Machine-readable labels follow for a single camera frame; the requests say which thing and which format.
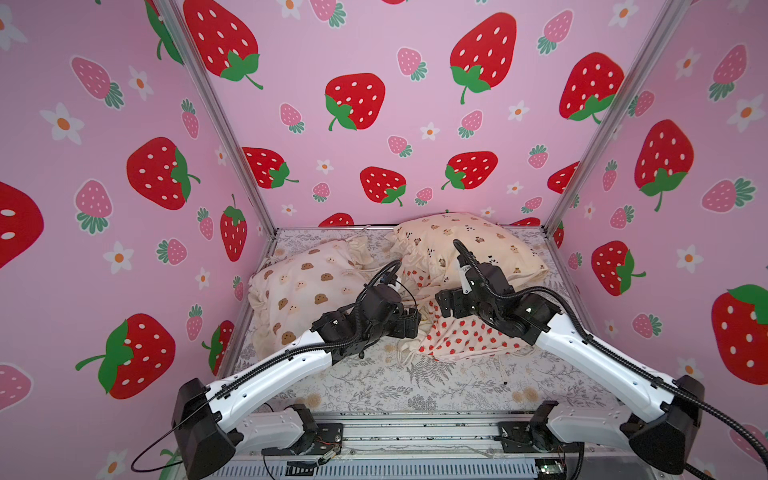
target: pink wallpaper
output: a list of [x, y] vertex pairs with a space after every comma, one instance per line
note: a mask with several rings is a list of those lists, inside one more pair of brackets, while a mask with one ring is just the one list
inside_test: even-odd
[[[690, 7], [563, 219], [559, 252], [597, 334], [700, 379], [768, 442], [766, 21], [765, 2]], [[735, 433], [703, 421], [694, 466], [765, 476]]]
[[263, 251], [165, 35], [141, 0], [0, 5], [2, 478], [147, 478]]
[[546, 220], [663, 4], [177, 2], [278, 227]]

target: strawberry print wallpaper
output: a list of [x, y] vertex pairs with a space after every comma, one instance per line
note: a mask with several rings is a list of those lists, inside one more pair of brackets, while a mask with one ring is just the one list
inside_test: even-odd
[[[699, 379], [768, 444], [766, 22], [765, 2], [690, 6], [564, 216], [558, 253], [598, 335]], [[762, 478], [737, 437], [704, 415], [689, 461]]]
[[0, 21], [0, 478], [158, 478], [267, 235], [152, 1]]
[[175, 1], [278, 227], [546, 221], [664, 3]]

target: white flower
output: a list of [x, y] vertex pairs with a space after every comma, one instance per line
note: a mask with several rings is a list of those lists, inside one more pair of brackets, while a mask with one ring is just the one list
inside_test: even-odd
[[520, 100], [520, 103], [512, 105], [509, 108], [509, 117], [507, 120], [514, 118], [517, 121], [523, 121], [523, 115], [527, 114], [529, 110], [531, 109], [525, 106], [525, 102]]
[[109, 452], [109, 455], [107, 456], [107, 464], [96, 474], [96, 478], [98, 480], [112, 480], [122, 472], [125, 472], [125, 464], [123, 463], [123, 460], [125, 460], [127, 453], [128, 450], [123, 450], [120, 453]]
[[433, 122], [429, 122], [429, 125], [426, 127], [422, 127], [422, 140], [426, 140], [427, 138], [429, 140], [435, 140], [435, 135], [440, 133], [439, 128], [435, 128], [435, 124]]
[[81, 130], [85, 124], [82, 120], [70, 117], [64, 104], [56, 104], [56, 112], [40, 110], [40, 115], [42, 115], [49, 124], [53, 125], [51, 136], [54, 140], [61, 140], [66, 137], [72, 140], [73, 144], [79, 145], [81, 143], [78, 131]]
[[128, 84], [131, 86], [131, 88], [139, 90], [139, 96], [141, 96], [141, 100], [146, 101], [148, 94], [154, 94], [152, 87], [150, 87], [147, 83], [147, 72], [136, 71], [136, 69], [130, 65], [128, 65], [128, 70], [131, 71], [131, 79], [128, 81]]
[[616, 329], [616, 326], [614, 325], [613, 320], [605, 320], [605, 332], [611, 336], [611, 338], [614, 338], [616, 334], [618, 333], [618, 330]]
[[677, 369], [677, 374], [679, 376], [690, 375], [697, 380], [704, 378], [704, 374], [701, 370], [696, 368], [695, 359], [681, 359], [680, 357], [677, 357], [677, 364], [679, 366]]
[[320, 170], [325, 175], [327, 175], [328, 172], [333, 170], [333, 167], [331, 167], [331, 161], [330, 160], [318, 160], [317, 161], [317, 168], [315, 170]]
[[122, 270], [131, 269], [131, 257], [134, 255], [134, 251], [131, 248], [124, 249], [123, 244], [115, 242], [112, 247], [112, 252], [107, 252], [103, 255], [104, 260], [112, 262], [112, 275]]
[[590, 202], [588, 205], [584, 205], [584, 217], [588, 218], [589, 220], [592, 220], [592, 214], [594, 213], [594, 207], [592, 206], [592, 202]]
[[614, 4], [614, 17], [608, 22], [608, 26], [612, 27], [618, 24], [624, 28], [627, 26], [627, 20], [637, 13], [640, 7], [634, 4], [634, 0], [625, 0], [623, 3]]
[[760, 108], [764, 94], [759, 94], [751, 101], [739, 100], [736, 102], [736, 113], [731, 115], [726, 122], [729, 125], [736, 124], [739, 133], [746, 130], [751, 121], [765, 117], [766, 112]]
[[0, 25], [4, 28], [0, 28], [0, 48], [5, 51], [11, 49], [11, 40], [16, 40], [19, 43], [27, 43], [27, 38], [21, 33], [18, 28], [13, 26], [13, 15], [11, 15], [11, 7], [7, 5], [0, 5]]
[[206, 272], [203, 267], [200, 267], [200, 275], [195, 275], [194, 279], [197, 280], [198, 290], [202, 290], [204, 286], [210, 286], [210, 272]]
[[685, 267], [689, 272], [696, 271], [696, 265], [704, 261], [704, 257], [696, 255], [696, 246], [691, 245], [688, 250], [677, 249], [677, 256], [680, 258], [677, 261], [677, 268]]
[[699, 58], [701, 58], [701, 53], [694, 54], [694, 48], [688, 48], [685, 56], [675, 64], [677, 67], [677, 75], [675, 75], [674, 79], [678, 80], [680, 77], [690, 77], [694, 72], [694, 64], [699, 61]]
[[519, 194], [520, 190], [523, 189], [523, 186], [520, 185], [520, 182], [514, 182], [512, 185], [507, 185], [507, 193], [508, 194]]
[[299, 7], [304, 0], [277, 0], [277, 3], [283, 6], [283, 18], [294, 17], [296, 20], [301, 18]]

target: black cable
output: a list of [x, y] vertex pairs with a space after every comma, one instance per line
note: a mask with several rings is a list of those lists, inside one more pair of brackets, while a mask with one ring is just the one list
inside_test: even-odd
[[[608, 358], [614, 360], [620, 365], [638, 374], [643, 379], [646, 379], [647, 381], [649, 381], [652, 385], [662, 388], [664, 390], [667, 390], [669, 393], [672, 393], [674, 396], [689, 402], [690, 404], [696, 406], [698, 409], [701, 409], [709, 413], [716, 419], [728, 425], [733, 431], [741, 435], [741, 437], [744, 438], [747, 441], [747, 443], [749, 443], [750, 446], [752, 446], [752, 448], [755, 449], [757, 454], [763, 460], [763, 464], [766, 466], [766, 469], [768, 469], [768, 449], [766, 449], [766, 447], [761, 442], [759, 442], [754, 437], [754, 435], [750, 433], [749, 430], [745, 429], [739, 422], [730, 418], [725, 413], [722, 413], [720, 410], [714, 408], [712, 405], [706, 402], [702, 402], [696, 396], [691, 395], [685, 390], [678, 389], [676, 386], [670, 385], [669, 383], [665, 382], [661, 377], [655, 377], [651, 375], [650, 373], [636, 366], [634, 363], [630, 362], [629, 360], [626, 360], [624, 357], [619, 356], [613, 350], [607, 348], [602, 343], [595, 340], [594, 337], [584, 329], [584, 327], [581, 325], [581, 322], [578, 321], [578, 318], [576, 317], [576, 313], [574, 313], [571, 306], [568, 304], [565, 298], [563, 298], [563, 296], [560, 295], [560, 293], [557, 293], [554, 290], [547, 288], [546, 286], [530, 286], [516, 293], [506, 293], [506, 294], [496, 293], [493, 290], [493, 287], [491, 286], [491, 284], [485, 278], [485, 275], [483, 275], [483, 272], [480, 271], [480, 264], [475, 259], [475, 256], [472, 255], [469, 252], [469, 250], [467, 250], [467, 247], [465, 247], [460, 240], [453, 240], [453, 245], [454, 247], [456, 247], [456, 250], [458, 250], [458, 252], [464, 256], [464, 258], [467, 260], [467, 262], [472, 267], [472, 269], [475, 270], [475, 272], [478, 275], [478, 278], [481, 280], [481, 284], [492, 296], [500, 300], [514, 300], [528, 293], [533, 293], [533, 292], [543, 292], [543, 293], [547, 293], [548, 295], [551, 295], [552, 297], [554, 297], [555, 300], [558, 301], [558, 303], [560, 303], [560, 305], [563, 307], [563, 310], [565, 310], [568, 316], [571, 317], [571, 323], [573, 324], [576, 332], [578, 332], [579, 336], [583, 339], [584, 343], [586, 343], [587, 345], [593, 346], [598, 351], [606, 355]], [[686, 464], [685, 469], [693, 473], [694, 475], [698, 476], [702, 480], [714, 480], [714, 478], [710, 477], [709, 475], [703, 472], [699, 472], [690, 464]]]

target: wire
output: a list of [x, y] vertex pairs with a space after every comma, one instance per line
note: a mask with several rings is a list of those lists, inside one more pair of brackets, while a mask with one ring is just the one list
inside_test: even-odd
[[[728, 425], [733, 431], [741, 435], [741, 437], [744, 438], [747, 441], [747, 443], [749, 443], [750, 446], [752, 446], [752, 448], [755, 449], [757, 454], [763, 460], [763, 464], [766, 466], [766, 469], [768, 469], [768, 449], [766, 449], [766, 447], [761, 442], [759, 442], [754, 437], [754, 435], [750, 433], [749, 430], [745, 429], [739, 422], [730, 418], [728, 415], [721, 412], [720, 410], [714, 408], [712, 405], [706, 402], [702, 402], [696, 396], [691, 395], [685, 390], [682, 390], [677, 388], [676, 386], [670, 385], [669, 383], [665, 382], [661, 377], [655, 377], [651, 375], [650, 373], [644, 371], [643, 369], [641, 369], [634, 363], [630, 362], [629, 360], [625, 359], [624, 357], [619, 356], [617, 353], [613, 352], [611, 349], [607, 348], [602, 343], [596, 341], [594, 337], [584, 329], [584, 327], [581, 325], [581, 322], [578, 321], [578, 318], [576, 317], [576, 313], [574, 313], [571, 306], [568, 304], [568, 302], [565, 300], [565, 298], [563, 298], [563, 296], [560, 293], [557, 293], [554, 290], [547, 288], [546, 286], [530, 286], [516, 293], [506, 293], [506, 294], [496, 293], [495, 290], [493, 290], [493, 287], [491, 286], [491, 284], [485, 278], [485, 275], [483, 274], [483, 272], [480, 270], [480, 264], [475, 259], [475, 256], [472, 255], [469, 252], [469, 250], [467, 250], [467, 247], [465, 247], [460, 240], [453, 240], [453, 245], [460, 252], [460, 254], [464, 256], [464, 258], [467, 260], [469, 265], [472, 266], [472, 268], [478, 274], [478, 277], [480, 278], [481, 284], [483, 285], [483, 287], [493, 297], [498, 298], [500, 300], [513, 300], [533, 292], [543, 292], [543, 293], [547, 293], [548, 295], [551, 295], [552, 297], [554, 297], [555, 300], [558, 301], [558, 303], [560, 303], [560, 305], [563, 307], [563, 310], [565, 310], [568, 316], [571, 317], [571, 323], [573, 324], [574, 329], [578, 332], [579, 336], [582, 339], [584, 339], [583, 340], [584, 343], [593, 346], [595, 349], [597, 349], [598, 351], [606, 355], [608, 358], [614, 360], [620, 365], [638, 374], [640, 377], [651, 382], [652, 385], [660, 387], [664, 390], [667, 390], [669, 393], [672, 393], [676, 397], [689, 402], [690, 404], [696, 406], [698, 409], [701, 409], [709, 413], [716, 419]], [[685, 465], [685, 469], [693, 473], [694, 475], [698, 476], [702, 480], [714, 480], [714, 478], [712, 478], [711, 476], [703, 472], [699, 472], [689, 464]]]

